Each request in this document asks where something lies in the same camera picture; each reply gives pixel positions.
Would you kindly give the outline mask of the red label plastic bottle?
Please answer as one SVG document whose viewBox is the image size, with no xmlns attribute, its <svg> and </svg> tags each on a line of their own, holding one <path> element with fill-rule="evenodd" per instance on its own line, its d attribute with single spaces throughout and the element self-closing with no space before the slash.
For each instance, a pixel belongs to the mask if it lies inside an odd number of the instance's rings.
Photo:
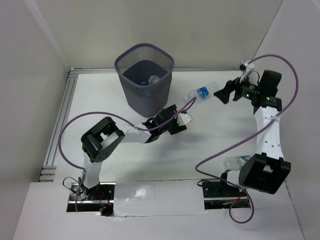
<svg viewBox="0 0 320 240">
<path fill-rule="evenodd" d="M 151 75 L 148 79 L 148 85 L 153 85 L 155 83 L 157 83 L 160 80 L 160 77 L 157 75 Z"/>
</svg>

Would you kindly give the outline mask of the blue label plastic bottle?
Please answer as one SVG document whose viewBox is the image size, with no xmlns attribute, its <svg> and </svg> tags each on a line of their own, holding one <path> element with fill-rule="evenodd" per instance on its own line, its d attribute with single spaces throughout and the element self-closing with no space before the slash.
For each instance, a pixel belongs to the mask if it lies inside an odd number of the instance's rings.
<svg viewBox="0 0 320 240">
<path fill-rule="evenodd" d="M 142 91 L 142 98 L 143 99 L 150 99 L 151 98 L 151 90 L 148 88 L 148 82 L 147 81 L 141 81 L 140 85 L 143 86 L 141 89 Z"/>
</svg>

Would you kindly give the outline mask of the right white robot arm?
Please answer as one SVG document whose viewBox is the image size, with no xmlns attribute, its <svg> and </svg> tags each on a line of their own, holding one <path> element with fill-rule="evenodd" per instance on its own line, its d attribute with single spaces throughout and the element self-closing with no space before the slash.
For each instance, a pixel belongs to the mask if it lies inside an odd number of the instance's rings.
<svg viewBox="0 0 320 240">
<path fill-rule="evenodd" d="M 257 138 L 255 154 L 243 165 L 238 182 L 240 185 L 263 193 L 275 194 L 291 171 L 285 161 L 280 140 L 282 100 L 276 96 L 282 75 L 265 70 L 257 84 L 251 83 L 249 72 L 229 80 L 214 96 L 227 104 L 230 94 L 233 101 L 250 100 L 256 121 Z"/>
</svg>

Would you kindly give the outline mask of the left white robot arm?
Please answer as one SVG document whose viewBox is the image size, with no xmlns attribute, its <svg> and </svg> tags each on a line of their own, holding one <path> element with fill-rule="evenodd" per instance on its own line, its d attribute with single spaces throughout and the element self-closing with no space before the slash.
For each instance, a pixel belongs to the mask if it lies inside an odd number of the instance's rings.
<svg viewBox="0 0 320 240">
<path fill-rule="evenodd" d="M 130 124 L 116 124 L 111 117 L 105 117 L 90 128 L 82 137 L 84 172 L 79 178 L 80 194 L 88 200 L 97 197 L 100 188 L 102 163 L 111 156 L 121 143 L 149 144 L 169 132 L 178 134 L 187 129 L 192 116 L 186 110 L 177 110 L 176 105 L 162 109 L 155 117 L 137 127 Z"/>
</svg>

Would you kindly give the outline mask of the grey mesh waste bin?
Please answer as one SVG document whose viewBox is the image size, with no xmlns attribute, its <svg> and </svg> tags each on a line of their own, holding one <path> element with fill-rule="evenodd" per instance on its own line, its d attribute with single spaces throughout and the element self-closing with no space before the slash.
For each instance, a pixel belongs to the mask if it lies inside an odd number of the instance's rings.
<svg viewBox="0 0 320 240">
<path fill-rule="evenodd" d="M 150 118 L 167 104 L 175 68 L 175 61 L 167 52 L 150 43 L 139 43 L 117 57 L 114 68 L 127 103 L 136 113 Z M 152 75 L 160 80 L 147 86 L 151 98 L 142 98 L 140 82 L 148 82 Z"/>
</svg>

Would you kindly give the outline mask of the clear bottle blue label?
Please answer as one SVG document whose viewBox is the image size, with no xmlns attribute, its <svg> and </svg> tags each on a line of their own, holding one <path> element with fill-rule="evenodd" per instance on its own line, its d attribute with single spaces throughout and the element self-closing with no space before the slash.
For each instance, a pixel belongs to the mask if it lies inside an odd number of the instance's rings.
<svg viewBox="0 0 320 240">
<path fill-rule="evenodd" d="M 207 84 L 206 86 L 200 87 L 198 89 L 191 90 L 184 97 L 185 103 L 189 102 L 191 99 L 196 98 L 196 103 L 204 101 L 214 96 L 214 93 L 219 90 L 219 86 L 216 82 Z"/>
</svg>

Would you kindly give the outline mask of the crushed bottle green label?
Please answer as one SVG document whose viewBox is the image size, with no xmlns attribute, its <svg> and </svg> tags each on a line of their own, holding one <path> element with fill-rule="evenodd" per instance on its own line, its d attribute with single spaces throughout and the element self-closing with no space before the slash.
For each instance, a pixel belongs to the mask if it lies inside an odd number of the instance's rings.
<svg viewBox="0 0 320 240">
<path fill-rule="evenodd" d="M 229 156 L 223 162 L 223 167 L 225 171 L 240 171 L 241 168 L 247 163 L 251 155 L 238 155 Z"/>
</svg>

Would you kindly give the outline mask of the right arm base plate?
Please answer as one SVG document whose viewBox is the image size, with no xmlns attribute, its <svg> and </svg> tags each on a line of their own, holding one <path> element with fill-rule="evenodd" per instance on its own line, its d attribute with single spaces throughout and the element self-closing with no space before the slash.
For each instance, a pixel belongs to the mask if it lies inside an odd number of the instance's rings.
<svg viewBox="0 0 320 240">
<path fill-rule="evenodd" d="M 233 203 L 233 208 L 251 207 L 246 193 L 223 181 L 202 179 L 197 186 L 202 189 L 205 210 L 228 209 Z"/>
</svg>

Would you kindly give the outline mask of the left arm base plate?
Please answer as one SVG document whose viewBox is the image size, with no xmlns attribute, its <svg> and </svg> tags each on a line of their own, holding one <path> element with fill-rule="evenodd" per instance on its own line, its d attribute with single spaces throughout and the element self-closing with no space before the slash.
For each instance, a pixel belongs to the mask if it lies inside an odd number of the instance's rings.
<svg viewBox="0 0 320 240">
<path fill-rule="evenodd" d="M 76 196 L 80 179 L 67 176 L 62 181 L 62 186 L 69 190 L 66 211 L 75 212 L 97 212 L 101 216 L 111 217 L 114 215 L 115 182 L 101 182 L 93 188 L 89 195 L 80 190 Z"/>
</svg>

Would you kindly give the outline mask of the aluminium frame rail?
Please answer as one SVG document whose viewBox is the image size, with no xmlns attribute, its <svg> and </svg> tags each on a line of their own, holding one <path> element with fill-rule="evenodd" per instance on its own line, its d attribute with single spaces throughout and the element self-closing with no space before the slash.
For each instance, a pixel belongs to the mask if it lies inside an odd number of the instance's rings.
<svg viewBox="0 0 320 240">
<path fill-rule="evenodd" d="M 229 80 L 235 78 L 241 74 L 239 69 L 218 69 L 210 67 L 178 67 L 173 70 L 172 83 L 169 93 L 169 98 L 178 100 L 177 96 L 174 96 L 174 91 L 178 83 L 195 84 L 204 83 L 205 81 L 214 81 L 221 83 L 223 80 Z M 69 113 L 72 106 L 72 101 L 75 94 L 75 89 L 79 75 L 89 75 L 91 81 L 95 81 L 95 77 L 102 75 L 104 77 L 103 83 L 106 82 L 118 82 L 119 77 L 114 68 L 73 68 L 68 73 L 68 79 L 66 87 L 61 100 L 60 108 L 56 118 L 55 126 L 52 132 L 52 136 L 49 142 L 47 153 L 44 159 L 42 170 L 39 176 L 39 182 L 53 182 L 55 179 L 57 158 L 58 155 L 58 137 L 67 123 Z"/>
</svg>

